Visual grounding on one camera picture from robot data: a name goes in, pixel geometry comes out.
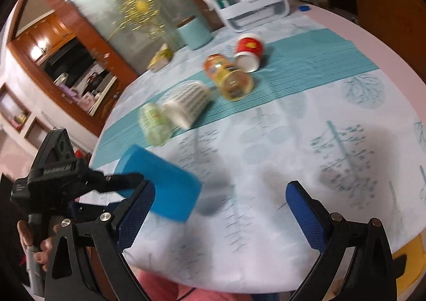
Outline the person's left hand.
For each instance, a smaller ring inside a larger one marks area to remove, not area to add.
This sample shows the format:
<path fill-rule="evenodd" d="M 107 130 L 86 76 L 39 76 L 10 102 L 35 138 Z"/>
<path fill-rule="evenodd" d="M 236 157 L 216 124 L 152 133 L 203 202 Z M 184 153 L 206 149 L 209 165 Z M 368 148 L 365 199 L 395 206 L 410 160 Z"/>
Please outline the person's left hand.
<path fill-rule="evenodd" d="M 35 261 L 42 266 L 44 272 L 48 270 L 49 259 L 54 248 L 55 236 L 60 227 L 61 225 L 59 223 L 56 223 L 52 227 L 54 235 L 46 237 L 45 240 L 40 243 L 40 251 L 34 254 Z M 17 223 L 17 230 L 23 250 L 27 250 L 31 245 L 34 245 L 35 231 L 26 220 L 20 220 Z"/>

